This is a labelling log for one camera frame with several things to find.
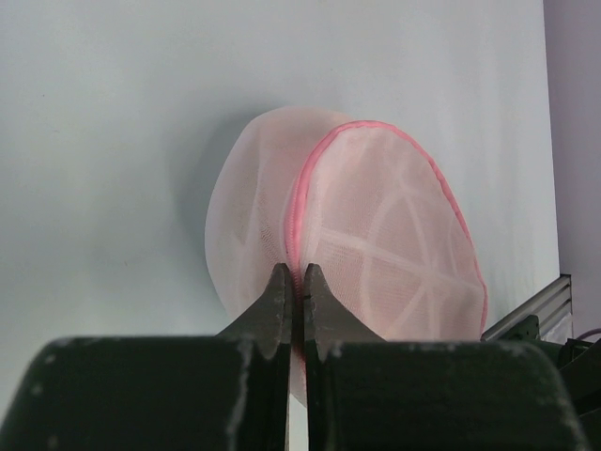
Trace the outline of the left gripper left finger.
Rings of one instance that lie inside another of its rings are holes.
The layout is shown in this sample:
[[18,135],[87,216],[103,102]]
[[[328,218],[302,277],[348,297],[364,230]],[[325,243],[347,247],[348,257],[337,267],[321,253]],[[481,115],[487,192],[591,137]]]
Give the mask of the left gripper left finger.
[[293,284],[276,265],[214,336],[57,339],[23,375],[5,450],[285,450]]

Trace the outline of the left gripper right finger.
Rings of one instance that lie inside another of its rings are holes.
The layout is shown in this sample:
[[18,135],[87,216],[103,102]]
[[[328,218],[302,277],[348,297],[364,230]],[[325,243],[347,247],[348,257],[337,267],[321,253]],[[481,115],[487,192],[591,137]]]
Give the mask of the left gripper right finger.
[[586,450],[560,370],[538,340],[387,342],[304,276],[313,450]]

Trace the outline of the pink mesh laundry bag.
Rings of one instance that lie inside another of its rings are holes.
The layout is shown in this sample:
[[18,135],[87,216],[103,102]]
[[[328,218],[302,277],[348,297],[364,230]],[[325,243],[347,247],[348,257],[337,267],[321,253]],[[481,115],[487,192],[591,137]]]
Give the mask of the pink mesh laundry bag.
[[485,328],[485,281],[449,184],[414,139],[381,121],[293,106],[254,118],[217,178],[205,254],[231,318],[276,264],[296,284],[316,264],[385,340],[476,340]]

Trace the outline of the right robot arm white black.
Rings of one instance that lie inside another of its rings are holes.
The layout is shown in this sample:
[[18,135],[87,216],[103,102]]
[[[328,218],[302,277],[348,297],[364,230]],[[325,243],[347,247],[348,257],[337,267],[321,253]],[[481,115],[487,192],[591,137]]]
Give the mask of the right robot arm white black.
[[593,450],[600,449],[600,329],[590,330],[563,344],[544,341],[539,318],[529,315],[501,336],[539,348],[559,369]]

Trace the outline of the aluminium frame rail front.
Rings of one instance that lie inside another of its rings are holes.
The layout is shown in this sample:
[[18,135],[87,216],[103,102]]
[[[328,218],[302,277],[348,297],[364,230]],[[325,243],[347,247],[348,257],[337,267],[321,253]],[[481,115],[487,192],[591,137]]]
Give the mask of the aluminium frame rail front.
[[514,309],[482,335],[482,341],[537,340],[572,315],[572,277],[558,279]]

